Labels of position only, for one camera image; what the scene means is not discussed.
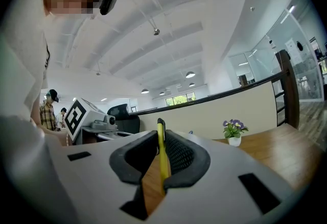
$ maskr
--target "white machine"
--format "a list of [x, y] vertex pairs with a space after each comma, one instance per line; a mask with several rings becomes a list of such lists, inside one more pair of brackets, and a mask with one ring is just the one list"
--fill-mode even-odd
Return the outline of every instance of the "white machine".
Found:
[[105, 114], [83, 98], [76, 98], [65, 116], [64, 123], [75, 144], [83, 144], [83, 137], [90, 135], [103, 140], [130, 135], [118, 131], [114, 116]]

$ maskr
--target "floor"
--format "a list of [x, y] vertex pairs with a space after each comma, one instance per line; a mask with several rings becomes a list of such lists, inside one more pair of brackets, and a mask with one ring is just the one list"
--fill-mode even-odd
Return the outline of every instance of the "floor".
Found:
[[[278, 114], [278, 122], [284, 119], [284, 111]], [[327, 150], [327, 101], [300, 103], [299, 131], [314, 141], [321, 149]]]

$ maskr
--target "potted plant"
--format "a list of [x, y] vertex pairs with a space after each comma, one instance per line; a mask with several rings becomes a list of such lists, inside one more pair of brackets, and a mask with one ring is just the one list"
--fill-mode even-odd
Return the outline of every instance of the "potted plant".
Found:
[[241, 144], [241, 133], [248, 132], [249, 129], [244, 126], [242, 122], [239, 120], [230, 120], [229, 122], [226, 120], [223, 123], [225, 138], [228, 139], [229, 145], [232, 146], [240, 146]]

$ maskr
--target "yellow handle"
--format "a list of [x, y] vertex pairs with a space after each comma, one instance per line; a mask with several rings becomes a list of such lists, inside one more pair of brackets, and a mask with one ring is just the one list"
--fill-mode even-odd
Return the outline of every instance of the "yellow handle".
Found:
[[168, 178], [168, 160], [166, 155], [166, 144], [164, 140], [165, 129], [161, 122], [158, 122], [158, 142], [159, 142], [159, 162], [160, 162], [160, 177], [161, 177], [161, 192], [165, 194], [163, 189], [164, 180]]

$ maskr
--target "white flower pot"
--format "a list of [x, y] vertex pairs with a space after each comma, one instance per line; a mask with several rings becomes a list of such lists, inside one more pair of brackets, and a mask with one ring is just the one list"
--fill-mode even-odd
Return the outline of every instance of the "white flower pot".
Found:
[[238, 147], [241, 144], [241, 138], [242, 137], [240, 137], [240, 138], [236, 138], [236, 137], [228, 138], [228, 143], [229, 143], [229, 145]]

